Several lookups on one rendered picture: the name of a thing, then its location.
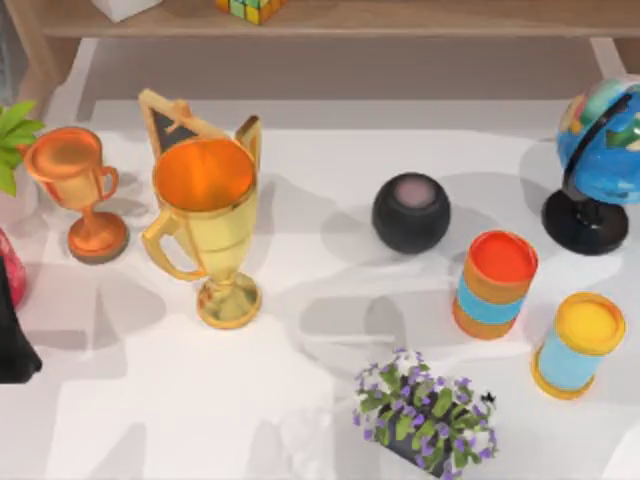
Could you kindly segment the black round speaker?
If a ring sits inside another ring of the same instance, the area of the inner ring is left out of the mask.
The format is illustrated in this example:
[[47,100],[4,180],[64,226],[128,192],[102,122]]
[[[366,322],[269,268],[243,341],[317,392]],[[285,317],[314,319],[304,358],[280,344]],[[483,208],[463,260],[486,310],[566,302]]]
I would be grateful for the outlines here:
[[406,172],[382,185],[372,206],[372,225],[390,249],[414,255],[433,248],[445,236],[451,203],[440,183]]

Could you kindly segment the large gold trophy cup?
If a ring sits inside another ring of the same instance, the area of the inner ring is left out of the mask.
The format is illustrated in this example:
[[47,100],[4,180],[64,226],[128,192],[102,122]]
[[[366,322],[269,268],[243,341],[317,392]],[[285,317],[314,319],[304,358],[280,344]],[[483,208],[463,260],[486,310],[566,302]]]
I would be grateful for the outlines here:
[[241,273],[257,219],[262,125],[249,117],[229,137],[192,136],[156,159],[160,212],[142,234],[150,259],[170,276],[201,281],[197,311],[208,325],[240,328],[261,292]]

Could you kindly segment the orange and blue can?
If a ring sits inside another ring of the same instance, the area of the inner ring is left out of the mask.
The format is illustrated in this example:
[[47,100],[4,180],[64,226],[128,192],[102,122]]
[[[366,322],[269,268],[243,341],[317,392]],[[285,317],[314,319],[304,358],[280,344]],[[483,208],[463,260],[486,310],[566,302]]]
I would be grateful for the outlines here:
[[537,269],[538,255],[521,236],[503,230],[477,236],[467,251],[453,300],[458,327],[481,340],[505,336],[521,312]]

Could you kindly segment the purple flower plant pot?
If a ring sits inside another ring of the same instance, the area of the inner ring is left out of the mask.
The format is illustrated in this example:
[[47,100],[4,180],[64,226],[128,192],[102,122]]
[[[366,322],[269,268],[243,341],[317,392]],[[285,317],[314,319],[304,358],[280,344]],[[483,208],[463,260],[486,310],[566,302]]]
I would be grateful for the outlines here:
[[438,480],[459,480],[468,464],[498,453],[492,425],[496,400],[477,394],[467,377],[437,375],[419,351],[397,349],[386,363],[360,371],[353,424]]

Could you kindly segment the wooden open shelf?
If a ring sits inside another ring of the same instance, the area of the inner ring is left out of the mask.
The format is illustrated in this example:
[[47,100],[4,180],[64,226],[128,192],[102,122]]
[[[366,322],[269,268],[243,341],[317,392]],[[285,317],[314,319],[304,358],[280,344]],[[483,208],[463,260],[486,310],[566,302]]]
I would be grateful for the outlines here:
[[538,100],[603,75],[613,42],[640,74],[640,0],[280,0],[264,25],[215,0],[161,0],[114,23],[91,0],[0,0],[27,54],[23,96],[49,98],[82,46],[78,108],[151,88],[189,100]]

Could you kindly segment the multicoloured puzzle cube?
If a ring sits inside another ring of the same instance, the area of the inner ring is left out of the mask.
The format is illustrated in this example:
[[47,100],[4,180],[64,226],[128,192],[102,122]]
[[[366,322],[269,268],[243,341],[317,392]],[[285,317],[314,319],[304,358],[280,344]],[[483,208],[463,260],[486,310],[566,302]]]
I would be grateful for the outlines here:
[[289,0],[214,0],[218,10],[245,20],[253,25],[262,25],[275,15]]

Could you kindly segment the bronze trophy cup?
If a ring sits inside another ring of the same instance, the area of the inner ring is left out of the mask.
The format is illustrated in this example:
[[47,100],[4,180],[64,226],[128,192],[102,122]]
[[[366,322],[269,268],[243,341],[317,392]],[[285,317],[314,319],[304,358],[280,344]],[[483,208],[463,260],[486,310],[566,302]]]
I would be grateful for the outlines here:
[[94,210],[119,186],[119,172],[104,164],[102,142],[95,133],[81,127],[51,130],[26,148],[23,161],[57,205],[80,214],[67,233],[74,258],[97,265],[114,260],[124,251],[129,230],[122,218]]

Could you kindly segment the yellow and blue can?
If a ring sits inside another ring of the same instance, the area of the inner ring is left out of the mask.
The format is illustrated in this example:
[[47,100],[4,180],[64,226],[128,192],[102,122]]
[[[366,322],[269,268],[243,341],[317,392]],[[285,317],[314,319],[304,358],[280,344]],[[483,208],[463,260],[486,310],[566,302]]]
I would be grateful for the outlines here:
[[532,357],[538,387],[561,400],[583,395],[594,382],[601,361],[626,333],[620,309],[608,298],[577,292],[559,305],[554,323]]

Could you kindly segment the blue globe on black stand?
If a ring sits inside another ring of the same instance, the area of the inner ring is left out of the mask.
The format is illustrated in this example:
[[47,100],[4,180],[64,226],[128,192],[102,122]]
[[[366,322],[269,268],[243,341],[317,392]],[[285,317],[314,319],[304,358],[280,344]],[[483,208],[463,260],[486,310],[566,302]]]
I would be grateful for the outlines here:
[[597,256],[624,242],[627,205],[640,204],[640,76],[606,79],[571,101],[556,150],[562,184],[542,207],[547,234]]

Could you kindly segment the white box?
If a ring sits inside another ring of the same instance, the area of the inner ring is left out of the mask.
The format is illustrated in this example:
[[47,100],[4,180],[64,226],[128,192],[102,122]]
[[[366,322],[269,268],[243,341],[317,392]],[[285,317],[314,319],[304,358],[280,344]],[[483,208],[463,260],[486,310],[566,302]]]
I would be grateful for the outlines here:
[[163,0],[90,0],[112,23],[119,23],[160,5]]

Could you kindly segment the red object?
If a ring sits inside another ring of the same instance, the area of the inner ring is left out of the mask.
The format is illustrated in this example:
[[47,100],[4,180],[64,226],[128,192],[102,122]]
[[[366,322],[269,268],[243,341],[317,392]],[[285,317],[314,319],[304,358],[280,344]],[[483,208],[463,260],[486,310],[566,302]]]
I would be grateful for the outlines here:
[[17,255],[13,245],[5,232],[0,228],[0,255],[4,257],[4,264],[9,280],[13,305],[18,307],[27,291],[27,273],[24,264]]

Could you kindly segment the green leafy plant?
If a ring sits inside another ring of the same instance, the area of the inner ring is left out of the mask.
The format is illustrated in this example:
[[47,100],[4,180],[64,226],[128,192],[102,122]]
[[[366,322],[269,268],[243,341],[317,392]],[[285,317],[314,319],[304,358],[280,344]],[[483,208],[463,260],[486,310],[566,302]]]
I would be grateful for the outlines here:
[[29,118],[35,105],[35,101],[24,101],[0,106],[0,191],[13,197],[17,191],[14,171],[44,128],[41,121]]

